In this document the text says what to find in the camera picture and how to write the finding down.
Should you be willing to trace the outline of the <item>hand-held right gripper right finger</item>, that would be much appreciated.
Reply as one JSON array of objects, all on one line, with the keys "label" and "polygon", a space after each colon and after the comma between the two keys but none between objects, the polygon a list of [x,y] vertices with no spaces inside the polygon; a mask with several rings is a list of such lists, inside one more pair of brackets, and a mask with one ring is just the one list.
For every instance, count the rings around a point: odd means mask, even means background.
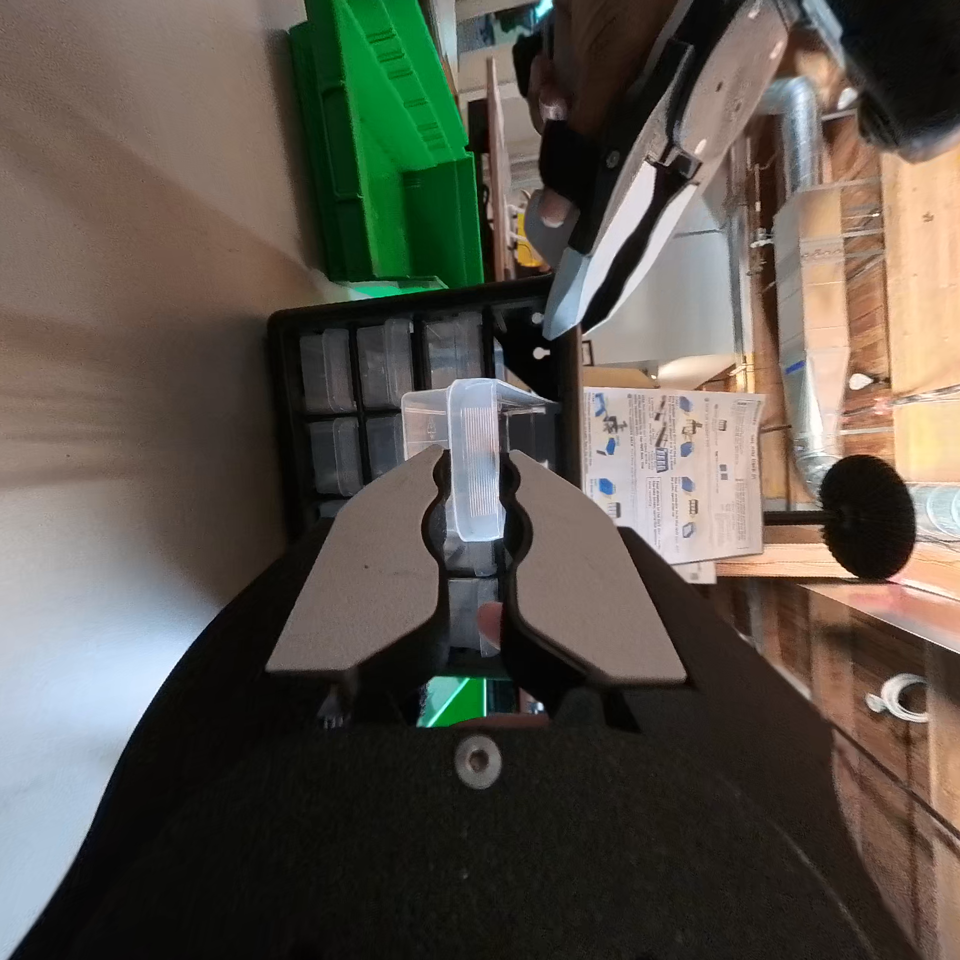
[{"label": "hand-held right gripper right finger", "polygon": [[535,698],[684,686],[688,671],[615,523],[520,451],[501,466],[510,677]]}]

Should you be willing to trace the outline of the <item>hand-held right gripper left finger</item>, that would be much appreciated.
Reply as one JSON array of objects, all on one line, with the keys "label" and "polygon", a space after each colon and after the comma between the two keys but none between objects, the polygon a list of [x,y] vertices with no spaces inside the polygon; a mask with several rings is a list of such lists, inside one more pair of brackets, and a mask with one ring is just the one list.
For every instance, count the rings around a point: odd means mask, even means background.
[{"label": "hand-held right gripper left finger", "polygon": [[355,698],[403,696],[446,666],[450,601],[429,521],[450,491],[437,444],[365,486],[340,510],[266,663]]}]

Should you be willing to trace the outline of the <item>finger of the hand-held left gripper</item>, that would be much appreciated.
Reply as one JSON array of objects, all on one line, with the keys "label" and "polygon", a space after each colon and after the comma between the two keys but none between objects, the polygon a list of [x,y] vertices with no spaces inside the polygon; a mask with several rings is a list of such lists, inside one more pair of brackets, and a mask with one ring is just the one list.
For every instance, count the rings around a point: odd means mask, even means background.
[{"label": "finger of the hand-held left gripper", "polygon": [[606,323],[645,280],[699,188],[674,167],[641,166],[587,259],[583,332]]},{"label": "finger of the hand-held left gripper", "polygon": [[562,252],[543,313],[544,337],[561,337],[578,326],[594,295],[596,280],[594,258],[576,249]]}]

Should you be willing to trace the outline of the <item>black drawer cabinet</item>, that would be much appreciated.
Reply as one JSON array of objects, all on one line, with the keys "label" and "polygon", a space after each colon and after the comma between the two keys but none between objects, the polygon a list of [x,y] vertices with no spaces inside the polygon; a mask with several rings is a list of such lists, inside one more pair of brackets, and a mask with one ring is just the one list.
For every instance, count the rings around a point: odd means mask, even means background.
[{"label": "black drawer cabinet", "polygon": [[280,311],[268,322],[268,358],[276,415],[284,513],[292,541],[342,507],[322,505],[313,491],[306,431],[305,386],[299,341],[334,326],[372,326],[389,318],[416,321],[482,315],[482,378],[502,380],[560,407],[556,453],[545,465],[574,486],[581,484],[581,336],[574,330],[546,341],[544,313],[551,279],[506,281],[462,290],[420,290],[385,285],[381,295]]}]

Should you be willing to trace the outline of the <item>clear plastic drawer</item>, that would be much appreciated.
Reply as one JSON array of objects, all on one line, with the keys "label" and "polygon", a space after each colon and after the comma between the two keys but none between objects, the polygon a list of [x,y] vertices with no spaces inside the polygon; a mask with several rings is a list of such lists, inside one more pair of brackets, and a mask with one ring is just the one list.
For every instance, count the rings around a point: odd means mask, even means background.
[{"label": "clear plastic drawer", "polygon": [[402,396],[404,457],[431,446],[448,451],[448,522],[461,541],[502,538],[501,458],[518,450],[549,466],[560,411],[555,401],[492,378],[461,378]]}]

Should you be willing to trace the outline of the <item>person's left hand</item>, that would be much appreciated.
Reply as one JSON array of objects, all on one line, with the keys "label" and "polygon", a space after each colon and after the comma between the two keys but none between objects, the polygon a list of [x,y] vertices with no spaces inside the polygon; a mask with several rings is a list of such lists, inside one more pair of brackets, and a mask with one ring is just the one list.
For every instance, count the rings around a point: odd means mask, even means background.
[{"label": "person's left hand", "polygon": [[564,119],[583,138],[604,123],[634,82],[656,67],[690,2],[555,2],[552,56],[532,61],[527,102],[534,128]]}]

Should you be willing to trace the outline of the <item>grid of clear drawers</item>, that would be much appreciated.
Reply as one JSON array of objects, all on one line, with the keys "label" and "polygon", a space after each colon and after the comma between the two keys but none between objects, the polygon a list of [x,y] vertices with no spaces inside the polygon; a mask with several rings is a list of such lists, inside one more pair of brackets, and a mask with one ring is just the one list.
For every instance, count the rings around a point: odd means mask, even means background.
[{"label": "grid of clear drawers", "polygon": [[[409,460],[404,457],[402,397],[446,388],[456,379],[484,378],[482,340],[477,312],[430,321],[404,317],[334,325],[299,338],[313,492],[321,505],[338,502],[344,508],[366,486]],[[449,652],[438,675],[505,679],[500,652],[483,644],[476,622],[479,607],[498,600],[497,550],[493,541],[467,543],[455,534],[449,497],[450,473],[448,495],[429,520],[431,542],[441,551],[447,574],[449,601]],[[331,513],[326,524],[318,525],[318,554],[336,516]]]}]

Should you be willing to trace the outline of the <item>black round disc on rod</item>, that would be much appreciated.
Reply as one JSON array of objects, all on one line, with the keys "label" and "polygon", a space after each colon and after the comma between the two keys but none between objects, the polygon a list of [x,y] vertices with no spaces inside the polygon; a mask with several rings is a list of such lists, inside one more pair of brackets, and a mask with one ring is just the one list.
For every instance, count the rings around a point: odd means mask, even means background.
[{"label": "black round disc on rod", "polygon": [[824,474],[816,510],[764,510],[764,527],[818,526],[831,557],[854,578],[885,582],[908,564],[917,518],[902,477],[882,459],[853,454]]}]

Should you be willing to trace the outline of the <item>silver ventilation duct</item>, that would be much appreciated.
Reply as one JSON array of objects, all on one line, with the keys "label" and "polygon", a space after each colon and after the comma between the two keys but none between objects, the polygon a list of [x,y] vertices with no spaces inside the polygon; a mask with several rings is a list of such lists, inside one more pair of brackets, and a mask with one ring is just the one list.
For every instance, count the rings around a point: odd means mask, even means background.
[{"label": "silver ventilation duct", "polygon": [[774,215],[777,361],[798,480],[818,502],[842,457],[851,357],[840,188],[824,173],[821,110],[808,78],[779,78],[758,112],[776,119],[784,202]]}]

